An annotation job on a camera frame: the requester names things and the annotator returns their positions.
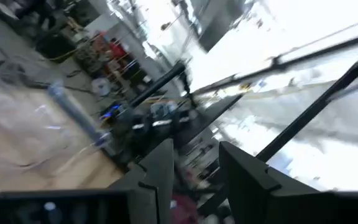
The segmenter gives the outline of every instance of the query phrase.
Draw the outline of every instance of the wooden table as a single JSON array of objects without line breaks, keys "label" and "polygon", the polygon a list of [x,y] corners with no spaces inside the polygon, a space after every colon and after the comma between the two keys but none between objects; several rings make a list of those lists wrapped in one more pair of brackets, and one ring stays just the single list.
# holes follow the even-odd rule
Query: wooden table
[{"label": "wooden table", "polygon": [[106,188],[122,177],[46,92],[13,95],[0,89],[0,191]]}]

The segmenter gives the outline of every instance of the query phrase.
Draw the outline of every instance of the black metal frame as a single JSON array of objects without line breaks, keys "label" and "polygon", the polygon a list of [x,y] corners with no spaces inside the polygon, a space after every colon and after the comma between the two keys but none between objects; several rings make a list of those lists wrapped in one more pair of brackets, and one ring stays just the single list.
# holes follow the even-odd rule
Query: black metal frame
[{"label": "black metal frame", "polygon": [[224,78],[218,82],[215,82],[208,86],[202,87],[202,88],[194,91],[193,94],[195,96],[202,95],[205,93],[217,91],[217,90],[227,88],[230,86],[239,85],[241,83],[253,82],[256,80],[260,80],[263,77],[269,76],[269,74],[271,75],[271,73],[273,73],[273,72],[283,72],[283,71],[287,70],[288,68],[293,67],[295,65],[303,64],[307,61],[315,60],[317,58],[326,57],[328,55],[335,54],[337,52],[346,50],[348,48],[357,47],[357,46],[358,46],[358,37],[355,39],[351,39],[351,40],[342,42],[340,44],[325,48],[323,50],[319,50],[317,52],[313,52],[311,54],[308,54],[308,55],[305,55],[305,56],[302,56],[302,57],[299,57],[299,58],[296,58],[293,60],[289,60],[287,62],[281,62],[281,58],[284,55],[279,55],[272,59],[272,64],[268,68],[265,68],[265,69],[262,69],[262,70],[259,70],[256,72],[252,72],[247,75],[243,75],[239,78],[236,78],[237,74],[231,75],[230,77]]},{"label": "black metal frame", "polygon": [[148,97],[152,96],[157,90],[167,84],[175,77],[179,77],[182,73],[184,73],[186,67],[183,63],[176,63],[173,68],[167,72],[164,76],[159,78],[152,86],[148,87],[143,93],[141,93],[138,97],[133,99],[129,105],[133,108],[139,106],[143,101],[145,101]]},{"label": "black metal frame", "polygon": [[[256,158],[267,162],[288,141],[299,133],[314,117],[316,117],[330,102],[330,97],[345,89],[358,77],[358,62],[356,62],[338,81],[325,91],[314,103],[312,103],[297,119],[287,126],[269,145],[267,145]],[[223,187],[205,202],[198,212],[200,215],[208,216],[214,213],[227,198],[227,187]]]}]

